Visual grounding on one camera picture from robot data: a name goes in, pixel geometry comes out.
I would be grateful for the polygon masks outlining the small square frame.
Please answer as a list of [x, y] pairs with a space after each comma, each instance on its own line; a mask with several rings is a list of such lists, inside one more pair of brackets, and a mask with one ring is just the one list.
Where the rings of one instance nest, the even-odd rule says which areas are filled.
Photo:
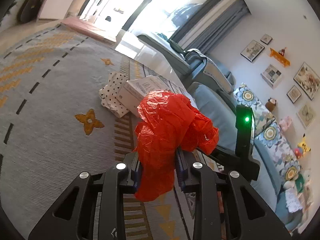
[[269, 43], [273, 40], [273, 38], [268, 34], [264, 34], [260, 40], [264, 44], [269, 45]]

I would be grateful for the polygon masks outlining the brown monkey plush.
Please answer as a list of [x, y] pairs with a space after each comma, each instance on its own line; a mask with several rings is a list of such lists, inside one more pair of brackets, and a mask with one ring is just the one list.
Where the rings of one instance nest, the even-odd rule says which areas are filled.
[[274, 98], [269, 98], [267, 103], [265, 103], [265, 107], [270, 112], [272, 112], [275, 109], [276, 106], [277, 106], [277, 101]]

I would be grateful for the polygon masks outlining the polka dot paper bag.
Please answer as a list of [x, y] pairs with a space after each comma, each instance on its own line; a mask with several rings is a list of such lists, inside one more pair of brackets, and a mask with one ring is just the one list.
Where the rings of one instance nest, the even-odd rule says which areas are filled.
[[99, 90], [101, 105], [113, 113], [117, 118], [122, 118], [129, 110], [117, 99], [117, 95], [128, 80], [128, 75], [120, 72], [110, 72], [107, 85]]

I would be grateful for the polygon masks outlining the red plastic bag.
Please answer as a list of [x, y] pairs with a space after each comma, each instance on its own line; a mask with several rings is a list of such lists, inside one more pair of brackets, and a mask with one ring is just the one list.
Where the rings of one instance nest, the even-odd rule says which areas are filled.
[[172, 190], [176, 150], [199, 148], [209, 155], [217, 146], [219, 130], [183, 94], [153, 91], [137, 109], [142, 121], [135, 129], [135, 150], [143, 170], [135, 197], [150, 202]]

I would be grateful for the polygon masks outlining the pink pig plush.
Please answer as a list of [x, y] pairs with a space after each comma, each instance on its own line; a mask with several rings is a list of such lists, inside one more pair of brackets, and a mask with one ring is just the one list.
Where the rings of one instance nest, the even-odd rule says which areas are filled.
[[292, 124], [292, 119], [290, 116], [286, 116], [278, 122], [279, 127], [282, 132], [286, 132]]

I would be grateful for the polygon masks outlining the floral cushion left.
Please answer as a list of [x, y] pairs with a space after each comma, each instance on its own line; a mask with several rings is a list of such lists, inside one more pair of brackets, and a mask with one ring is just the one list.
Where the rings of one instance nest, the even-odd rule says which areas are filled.
[[267, 129], [276, 119], [244, 83], [233, 92], [233, 98], [238, 105], [251, 107], [255, 119], [255, 137]]

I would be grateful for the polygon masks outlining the blue grey curtain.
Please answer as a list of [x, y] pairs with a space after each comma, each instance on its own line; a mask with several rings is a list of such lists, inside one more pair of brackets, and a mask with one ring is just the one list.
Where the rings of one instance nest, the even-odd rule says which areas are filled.
[[244, 0], [236, 0], [213, 23], [186, 47], [198, 49], [203, 54], [210, 53], [242, 20], [249, 8]]

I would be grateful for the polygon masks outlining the floral cushion right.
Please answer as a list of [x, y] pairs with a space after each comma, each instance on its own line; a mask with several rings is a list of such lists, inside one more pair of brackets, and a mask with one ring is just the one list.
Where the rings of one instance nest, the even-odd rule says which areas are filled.
[[261, 132], [255, 142], [262, 147], [267, 166], [281, 184], [298, 177], [301, 165], [276, 121]]

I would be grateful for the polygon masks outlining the small brown frame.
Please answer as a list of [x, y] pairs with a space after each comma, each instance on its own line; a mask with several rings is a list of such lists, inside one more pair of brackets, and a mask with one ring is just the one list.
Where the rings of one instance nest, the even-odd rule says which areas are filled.
[[292, 103], [296, 103], [297, 100], [302, 96], [300, 90], [297, 86], [292, 86], [292, 88], [287, 92], [287, 97], [290, 99]]

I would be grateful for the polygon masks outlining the blue sectional sofa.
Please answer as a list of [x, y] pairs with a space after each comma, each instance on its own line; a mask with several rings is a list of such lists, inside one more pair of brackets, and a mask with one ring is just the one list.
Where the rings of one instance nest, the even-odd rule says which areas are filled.
[[[238, 104], [233, 98], [236, 88], [232, 73], [220, 61], [212, 60], [198, 49], [182, 49], [160, 34], [138, 34], [137, 37], [163, 54], [195, 100], [198, 109], [219, 128], [219, 144], [234, 150], [235, 108]], [[275, 211], [287, 230], [293, 232], [302, 223], [304, 215], [295, 182], [303, 179], [305, 174], [301, 167], [296, 179], [281, 184], [267, 166], [262, 147], [258, 146], [255, 139], [254, 135], [253, 157], [260, 162], [260, 172], [258, 179], [252, 181], [252, 186]]]

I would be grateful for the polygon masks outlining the orange wall shelf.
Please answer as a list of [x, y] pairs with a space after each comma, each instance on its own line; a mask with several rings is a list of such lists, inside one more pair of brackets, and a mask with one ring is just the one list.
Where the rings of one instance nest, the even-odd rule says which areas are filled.
[[274, 57], [279, 63], [281, 63], [284, 67], [289, 67], [291, 65], [290, 61], [285, 57], [285, 52], [287, 48], [283, 48], [279, 51], [270, 48], [270, 57]]

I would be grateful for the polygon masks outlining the yellow pikachu plush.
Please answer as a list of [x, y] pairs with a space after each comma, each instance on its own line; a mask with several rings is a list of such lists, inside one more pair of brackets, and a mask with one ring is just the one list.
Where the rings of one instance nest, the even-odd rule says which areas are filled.
[[301, 142], [297, 144], [297, 147], [294, 149], [294, 154], [297, 159], [304, 157], [304, 155], [311, 151], [311, 148], [306, 144], [306, 136], [303, 134]]

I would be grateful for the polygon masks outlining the large flower picture frame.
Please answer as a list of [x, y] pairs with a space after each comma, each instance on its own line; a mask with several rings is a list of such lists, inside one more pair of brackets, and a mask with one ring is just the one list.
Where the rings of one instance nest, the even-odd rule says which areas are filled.
[[320, 84], [320, 78], [316, 72], [306, 62], [303, 62], [293, 79], [308, 98], [313, 100]]

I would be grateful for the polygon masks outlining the black framed picture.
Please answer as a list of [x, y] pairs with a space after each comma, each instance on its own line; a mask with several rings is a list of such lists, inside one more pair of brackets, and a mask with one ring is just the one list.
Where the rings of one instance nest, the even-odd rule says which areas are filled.
[[257, 56], [265, 49], [265, 47], [259, 42], [252, 40], [240, 53], [241, 56], [246, 58], [252, 63]]

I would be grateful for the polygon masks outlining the butterfly picture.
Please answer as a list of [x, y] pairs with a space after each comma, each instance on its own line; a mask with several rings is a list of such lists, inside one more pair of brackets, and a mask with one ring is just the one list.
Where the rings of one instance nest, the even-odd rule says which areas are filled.
[[316, 118], [316, 112], [309, 103], [305, 103], [297, 112], [297, 116], [304, 128], [308, 128]]

